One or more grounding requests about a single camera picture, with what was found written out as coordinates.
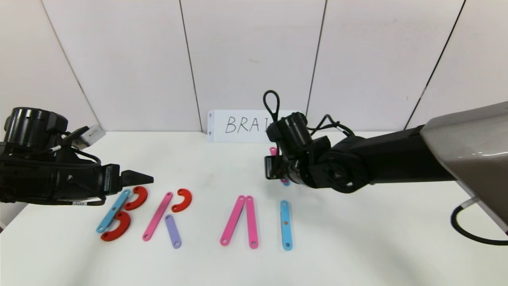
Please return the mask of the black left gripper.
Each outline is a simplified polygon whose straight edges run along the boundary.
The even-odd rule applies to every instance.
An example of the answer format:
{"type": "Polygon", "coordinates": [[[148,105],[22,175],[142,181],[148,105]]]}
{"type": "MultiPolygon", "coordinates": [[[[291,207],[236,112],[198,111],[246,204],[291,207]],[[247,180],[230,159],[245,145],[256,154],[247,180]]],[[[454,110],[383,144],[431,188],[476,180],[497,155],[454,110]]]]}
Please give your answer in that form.
{"type": "Polygon", "coordinates": [[[69,170],[63,185],[64,199],[103,198],[118,193],[122,187],[154,183],[154,177],[132,170],[119,173],[119,165],[69,170]]]}

